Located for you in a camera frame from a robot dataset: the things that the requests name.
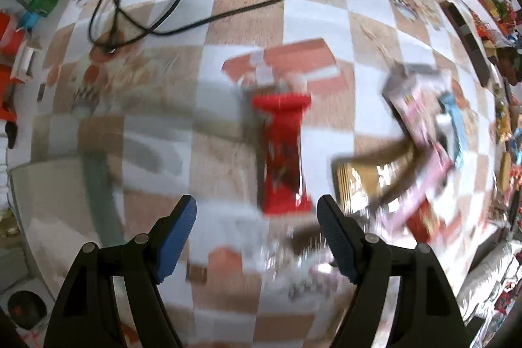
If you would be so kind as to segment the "yellow gold snack packet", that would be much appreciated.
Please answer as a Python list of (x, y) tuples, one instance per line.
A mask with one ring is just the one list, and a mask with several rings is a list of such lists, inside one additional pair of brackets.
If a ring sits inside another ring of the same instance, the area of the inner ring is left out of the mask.
[(419, 156), (410, 138), (388, 141), (382, 146), (364, 146), (352, 157), (333, 159), (333, 187), (345, 215), (374, 209), (408, 175)]

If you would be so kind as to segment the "red patterned candy packet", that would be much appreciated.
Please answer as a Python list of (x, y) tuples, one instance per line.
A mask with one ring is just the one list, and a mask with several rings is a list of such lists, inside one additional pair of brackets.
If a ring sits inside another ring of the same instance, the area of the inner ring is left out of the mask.
[(418, 243), (432, 243), (445, 230), (446, 223), (435, 213), (427, 199), (407, 219), (406, 227)]

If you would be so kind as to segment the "pink foil snack packet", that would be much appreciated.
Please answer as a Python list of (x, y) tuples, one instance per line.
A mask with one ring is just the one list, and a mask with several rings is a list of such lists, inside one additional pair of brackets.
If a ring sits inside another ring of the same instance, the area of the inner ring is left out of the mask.
[(375, 213), (377, 224), (387, 232), (402, 227), (419, 209), (426, 193), (441, 185), (452, 165), (440, 143), (430, 144), (422, 150), (383, 193)]

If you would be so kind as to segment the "red candy wrapper snack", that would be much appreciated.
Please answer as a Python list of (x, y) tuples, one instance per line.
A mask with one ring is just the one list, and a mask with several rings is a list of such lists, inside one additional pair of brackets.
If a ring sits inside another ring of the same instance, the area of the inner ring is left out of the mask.
[(254, 109), (263, 115), (264, 183), (262, 210), (269, 216), (308, 214), (312, 201), (302, 176), (302, 117), (312, 97), (287, 93), (257, 95)]

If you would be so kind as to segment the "light blue snack packet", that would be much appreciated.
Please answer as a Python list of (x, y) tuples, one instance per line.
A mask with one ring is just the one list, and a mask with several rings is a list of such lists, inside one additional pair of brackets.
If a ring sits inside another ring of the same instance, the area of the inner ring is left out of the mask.
[(450, 154), (456, 170), (460, 170), (464, 166), (464, 155), (468, 150), (468, 138), (465, 131), (465, 122), (462, 113), (457, 106), (455, 96), (446, 92), (439, 97), (439, 104), (444, 112), (450, 116), (450, 121), (453, 129), (453, 145), (454, 153)]

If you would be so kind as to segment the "grey green storage tray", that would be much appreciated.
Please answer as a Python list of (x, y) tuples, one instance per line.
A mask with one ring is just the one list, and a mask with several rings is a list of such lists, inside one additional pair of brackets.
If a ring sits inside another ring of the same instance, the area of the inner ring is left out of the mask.
[(75, 232), (100, 247), (124, 243), (107, 156), (60, 156), (11, 170), (14, 205), (27, 238)]

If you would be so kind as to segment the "white floral cushion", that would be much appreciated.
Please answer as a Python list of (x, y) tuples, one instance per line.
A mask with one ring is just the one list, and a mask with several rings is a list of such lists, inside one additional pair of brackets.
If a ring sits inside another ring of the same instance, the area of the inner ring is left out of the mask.
[(478, 304), (489, 298), (496, 283), (501, 281), (515, 255), (520, 251), (520, 241), (504, 241), (468, 273), (456, 296), (464, 321), (471, 316)]

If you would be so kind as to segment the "pink floral long packet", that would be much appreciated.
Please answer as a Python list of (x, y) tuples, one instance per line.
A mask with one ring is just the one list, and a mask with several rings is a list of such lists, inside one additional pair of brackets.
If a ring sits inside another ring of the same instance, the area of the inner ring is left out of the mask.
[(430, 65), (398, 64), (392, 68), (382, 94), (400, 116), (416, 146), (436, 139), (435, 116), (441, 114), (439, 97), (451, 89), (449, 70)]

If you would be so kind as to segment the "black remote control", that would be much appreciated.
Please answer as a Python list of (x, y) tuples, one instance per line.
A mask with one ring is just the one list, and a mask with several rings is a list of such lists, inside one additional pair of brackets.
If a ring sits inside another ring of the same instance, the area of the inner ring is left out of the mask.
[(477, 43), (471, 28), (465, 21), (464, 16), (456, 7), (456, 4), (449, 1), (442, 1), (440, 2), (440, 6), (450, 24), (456, 30), (458, 38), (464, 45), (466, 54), (471, 60), (471, 64), (478, 77), (479, 83), (482, 87), (486, 87), (491, 77), (491, 71), (488, 66), (488, 61), (482, 54), (480, 46)]

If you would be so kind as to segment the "red plastic stool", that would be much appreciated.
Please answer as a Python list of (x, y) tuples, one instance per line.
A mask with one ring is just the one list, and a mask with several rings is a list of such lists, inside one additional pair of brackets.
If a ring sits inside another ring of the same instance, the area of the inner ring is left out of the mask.
[(6, 122), (17, 121), (17, 113), (9, 104), (8, 93), (16, 84), (23, 83), (13, 67), (26, 42), (27, 33), (19, 27), (18, 17), (1, 11), (1, 120)]

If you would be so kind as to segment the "green plastic toy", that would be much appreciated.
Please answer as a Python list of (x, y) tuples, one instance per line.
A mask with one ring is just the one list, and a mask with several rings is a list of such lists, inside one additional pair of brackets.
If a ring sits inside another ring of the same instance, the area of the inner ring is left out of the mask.
[(58, 1), (59, 0), (30, 0), (26, 9), (42, 17), (47, 17), (53, 12)]

